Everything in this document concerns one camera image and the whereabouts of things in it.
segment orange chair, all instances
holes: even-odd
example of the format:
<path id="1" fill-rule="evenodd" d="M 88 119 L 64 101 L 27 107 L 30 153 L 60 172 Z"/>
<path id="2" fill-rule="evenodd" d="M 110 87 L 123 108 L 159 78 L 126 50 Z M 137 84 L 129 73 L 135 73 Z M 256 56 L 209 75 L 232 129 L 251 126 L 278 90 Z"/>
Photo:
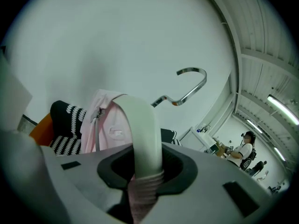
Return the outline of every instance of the orange chair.
<path id="1" fill-rule="evenodd" d="M 29 135 L 38 145 L 49 146 L 54 138 L 53 121 L 48 113 Z"/>

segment black backpack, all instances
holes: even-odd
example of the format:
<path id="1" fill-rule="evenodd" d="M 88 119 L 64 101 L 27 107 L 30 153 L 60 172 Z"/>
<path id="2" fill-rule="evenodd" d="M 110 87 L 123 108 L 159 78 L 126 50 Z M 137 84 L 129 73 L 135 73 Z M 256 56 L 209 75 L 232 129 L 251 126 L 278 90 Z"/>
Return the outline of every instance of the black backpack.
<path id="1" fill-rule="evenodd" d="M 242 170 L 246 170 L 248 166 L 251 164 L 251 162 L 256 158 L 256 150 L 253 148 L 251 151 L 251 154 L 248 156 L 247 159 L 242 160 L 242 163 L 240 165 L 240 168 Z"/>

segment pink fabric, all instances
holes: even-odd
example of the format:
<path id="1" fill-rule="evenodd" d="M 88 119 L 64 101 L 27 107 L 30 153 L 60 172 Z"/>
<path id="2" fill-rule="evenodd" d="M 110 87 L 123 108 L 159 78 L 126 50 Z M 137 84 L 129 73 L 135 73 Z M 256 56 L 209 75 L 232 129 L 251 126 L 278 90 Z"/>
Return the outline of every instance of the pink fabric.
<path id="1" fill-rule="evenodd" d="M 95 152 L 95 119 L 92 115 L 97 110 L 105 109 L 105 114 L 99 118 L 100 150 L 132 143 L 132 134 L 126 115 L 122 109 L 112 102 L 123 94 L 115 91 L 98 90 L 93 96 L 90 108 L 87 110 L 80 132 L 81 152 Z"/>

